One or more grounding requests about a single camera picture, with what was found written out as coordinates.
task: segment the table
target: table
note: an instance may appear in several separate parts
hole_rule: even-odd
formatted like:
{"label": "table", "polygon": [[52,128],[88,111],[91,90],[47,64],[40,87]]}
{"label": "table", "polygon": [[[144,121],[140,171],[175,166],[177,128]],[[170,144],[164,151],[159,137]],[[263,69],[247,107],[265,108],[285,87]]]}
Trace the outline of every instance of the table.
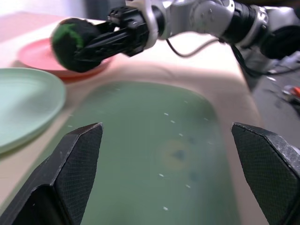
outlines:
{"label": "table", "polygon": [[[40,19],[32,15],[31,17],[33,20]],[[18,50],[34,40],[49,37],[59,20],[61,19],[1,42],[0,50],[5,54],[1,55],[0,67],[18,66]],[[19,26],[25,27],[28,23],[20,22]],[[178,51],[187,53],[209,39],[211,36],[187,33],[172,38],[171,42]],[[179,86],[195,91],[209,100],[217,113],[227,147],[241,222],[244,225],[267,224],[246,183],[230,132],[234,121],[263,126],[230,47],[214,44],[194,57],[181,59],[164,41],[157,41],[153,48],[132,58],[117,55],[104,73],[81,82],[66,84],[68,95],[65,107],[50,127],[32,142],[0,156],[0,213],[34,169],[32,165],[43,149],[85,97],[100,84],[120,79]]]}

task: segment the cable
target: cable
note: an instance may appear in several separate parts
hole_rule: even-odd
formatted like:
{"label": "cable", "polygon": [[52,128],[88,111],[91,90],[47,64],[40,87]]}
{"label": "cable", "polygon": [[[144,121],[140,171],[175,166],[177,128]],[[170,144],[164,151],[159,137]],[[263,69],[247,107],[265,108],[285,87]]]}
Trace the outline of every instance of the cable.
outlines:
{"label": "cable", "polygon": [[182,54],[180,52],[178,52],[174,47],[173,45],[171,44],[170,40],[169,39],[166,39],[169,47],[172,49],[172,51],[180,56],[180,57],[183,57],[183,58],[189,58],[189,57],[192,57],[194,55],[196,55],[197,53],[199,53],[200,51],[202,51],[204,48],[208,47],[209,45],[215,43],[215,42],[219,42],[220,40],[215,38],[215,39],[212,39],[212,40],[209,40],[207,42],[205,42],[203,45],[199,46],[198,48],[196,48],[195,50],[193,50],[192,52],[188,53],[188,54]]}
{"label": "cable", "polygon": [[[204,48],[208,47],[209,45],[215,43],[215,42],[221,42],[223,43],[222,40],[219,40],[217,38],[209,40],[207,42],[205,42],[203,45],[199,46],[197,49],[195,49],[194,51],[188,53],[188,54],[182,54],[180,52],[178,52],[173,45],[171,44],[169,39],[166,39],[167,44],[169,45],[169,47],[171,48],[171,50],[178,56],[183,57],[183,58],[189,58],[192,57],[194,55],[196,55],[197,53],[199,53],[200,51],[202,51]],[[277,75],[284,75],[284,74],[288,74],[290,72],[297,72],[300,71],[300,67],[295,68],[295,69],[290,69],[288,71],[283,71],[283,72],[278,72],[278,73],[271,73],[271,72],[267,72],[267,73],[263,73],[263,72],[259,72],[253,69],[250,69],[246,63],[245,63],[245,59],[243,58],[242,54],[240,53],[240,51],[238,50],[238,48],[235,45],[231,45],[231,49],[233,51],[233,54],[237,60],[237,62],[240,64],[240,66],[243,68],[243,70],[249,74],[251,77],[260,77],[260,76],[277,76]]]}
{"label": "cable", "polygon": [[252,77],[259,77],[262,75],[266,75],[266,76],[277,76],[277,75],[284,75],[284,74],[288,74],[290,72],[297,72],[300,71],[300,67],[295,68],[295,69],[290,69],[287,71],[283,71],[283,72],[278,72],[278,73],[271,73],[271,72],[267,72],[267,73],[263,73],[263,72],[259,72],[253,69],[250,69],[249,67],[247,67],[245,60],[242,56],[242,54],[240,53],[240,51],[238,50],[238,48],[234,45],[231,45],[231,49],[233,51],[233,54],[236,58],[236,60],[238,61],[238,63],[240,64],[240,66],[244,69],[244,71],[249,74]]}

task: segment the red object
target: red object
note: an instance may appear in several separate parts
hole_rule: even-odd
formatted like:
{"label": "red object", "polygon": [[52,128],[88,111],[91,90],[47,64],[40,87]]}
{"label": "red object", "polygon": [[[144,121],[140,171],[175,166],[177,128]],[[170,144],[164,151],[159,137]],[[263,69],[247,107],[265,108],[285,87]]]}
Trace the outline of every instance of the red object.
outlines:
{"label": "red object", "polygon": [[294,87],[294,88],[293,88],[293,94],[294,94],[296,97],[300,98],[300,87]]}
{"label": "red object", "polygon": [[26,67],[47,71],[64,80],[99,74],[107,68],[112,60],[112,58],[108,58],[102,61],[98,67],[85,73],[67,70],[56,60],[49,38],[35,41],[23,47],[18,53],[18,59]]}

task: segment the black sponge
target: black sponge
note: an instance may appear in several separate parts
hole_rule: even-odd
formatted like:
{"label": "black sponge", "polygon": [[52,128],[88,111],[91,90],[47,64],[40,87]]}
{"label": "black sponge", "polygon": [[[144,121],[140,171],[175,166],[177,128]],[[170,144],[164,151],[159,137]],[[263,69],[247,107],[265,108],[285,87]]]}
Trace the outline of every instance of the black sponge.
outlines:
{"label": "black sponge", "polygon": [[100,34],[96,26],[86,20],[70,18],[60,22],[51,37],[56,59],[64,68],[80,73],[97,67],[100,61],[79,61],[75,54]]}

